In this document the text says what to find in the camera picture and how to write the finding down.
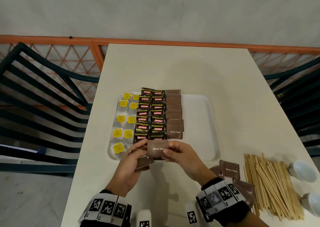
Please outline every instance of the chair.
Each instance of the chair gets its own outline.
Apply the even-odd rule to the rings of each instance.
[[[275,81],[270,85],[275,90],[293,75],[314,67],[320,63],[320,57],[294,69],[276,74],[264,75],[266,80]],[[274,91],[282,109],[290,120],[298,136],[304,137],[320,134],[320,69],[316,69],[294,82]],[[320,156],[318,139],[303,142],[311,157]]]
[[[56,80],[48,76],[46,73],[41,71],[38,67],[36,67],[33,63],[29,62],[26,58],[24,58],[20,53],[23,52],[30,58],[34,59],[36,62],[42,64],[48,69],[51,69],[54,73],[56,73],[64,83],[72,90],[68,90],[66,86],[62,86]],[[23,67],[32,71],[36,76],[39,76],[43,80],[45,80],[48,84],[52,86],[54,89],[50,89],[40,83],[38,80],[32,78],[29,74],[22,71],[13,65],[13,63],[20,63]],[[33,91],[29,90],[26,87],[23,87],[16,81],[5,76],[6,73],[10,73],[11,75],[16,76],[20,80],[30,84],[35,87],[37,90],[42,91],[46,95],[49,95],[54,100],[59,103],[65,105],[69,109],[73,110],[75,113],[70,113],[70,111],[64,110],[56,104],[48,101],[42,96],[37,95]],[[54,123],[59,127],[63,127],[73,132],[84,133],[86,131],[86,124],[88,123],[88,119],[84,119],[81,117],[88,117],[90,115],[92,104],[88,103],[83,94],[80,92],[78,87],[72,81],[72,79],[90,82],[90,83],[98,83],[99,78],[97,77],[89,77],[85,75],[76,74],[69,70],[66,70],[58,65],[51,63],[50,61],[43,58],[37,52],[33,51],[30,47],[28,47],[24,43],[18,43],[10,53],[2,60],[0,63],[0,84],[1,86],[5,86],[6,88],[10,88],[15,93],[9,94],[0,90],[0,101],[2,103],[9,104],[13,107],[17,107],[28,114],[35,115],[37,117],[44,119],[50,123]],[[31,106],[27,104],[25,101],[18,99],[14,96],[14,94],[22,94],[32,99],[33,101],[45,106],[54,112],[54,114],[59,114],[59,116],[52,115],[52,113],[48,113],[45,110],[41,110],[37,107]],[[81,109],[80,106],[76,106],[71,103],[66,98],[70,98],[75,101],[78,105],[85,108],[85,110]],[[55,130],[46,126],[45,124],[37,123],[33,120],[30,120],[26,117],[17,115],[16,113],[12,113],[5,109],[0,109],[0,117],[13,122],[15,124],[23,125],[32,130],[37,130],[41,133],[45,133],[56,138],[60,138],[62,140],[66,140],[68,142],[78,142],[82,143],[82,137],[70,136],[64,132]],[[14,158],[22,158],[27,160],[32,160],[31,164],[11,164],[11,163],[0,163],[0,171],[12,171],[12,172],[33,172],[33,173],[46,173],[46,174],[59,174],[59,173],[73,173],[76,168],[76,164],[78,159],[70,159],[63,157],[56,157],[45,155],[44,152],[46,148],[54,149],[60,152],[77,154],[80,152],[81,147],[69,147],[64,146],[55,142],[51,142],[45,139],[41,139],[32,135],[28,135],[24,132],[17,132],[13,129],[6,128],[5,126],[0,126],[0,136],[5,138],[10,138],[12,140],[18,140],[21,142],[25,142],[28,144],[33,144],[42,147],[42,150],[39,150],[37,153],[29,152],[25,150],[21,150],[14,147],[6,147],[4,145],[0,145],[0,155],[9,156]],[[43,164],[32,163],[34,161],[45,162]]]

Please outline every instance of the right hand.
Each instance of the right hand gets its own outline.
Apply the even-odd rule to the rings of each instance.
[[[186,143],[170,141],[169,149],[163,149],[167,158],[166,162],[175,162],[181,166],[184,172],[201,186],[217,176],[200,160],[193,148]]]

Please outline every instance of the white ceramic cup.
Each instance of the white ceramic cup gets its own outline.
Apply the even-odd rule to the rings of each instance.
[[[320,218],[320,194],[306,193],[301,199],[301,204],[314,216]]]
[[[302,160],[296,160],[288,167],[288,172],[298,180],[315,182],[317,180],[316,171]]]

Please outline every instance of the white table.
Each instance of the white table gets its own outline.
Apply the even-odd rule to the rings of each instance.
[[[103,65],[62,227],[78,226],[91,197],[111,179],[118,162],[107,154],[115,104],[124,91],[141,87],[180,88],[184,94],[207,96],[212,104],[221,158],[240,164],[245,179],[244,153],[314,163],[294,132],[258,67],[246,49],[110,44]],[[205,162],[217,165],[219,158]],[[298,194],[320,191],[315,183],[293,179]],[[157,162],[142,172],[127,195],[132,214],[150,209],[157,226],[186,226],[186,202],[200,186],[174,163]],[[261,214],[270,226],[320,226],[320,219],[305,211],[305,221],[283,221]]]

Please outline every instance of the concrete wall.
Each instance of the concrete wall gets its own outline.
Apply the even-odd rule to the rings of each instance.
[[[0,0],[0,34],[320,46],[320,0]]]

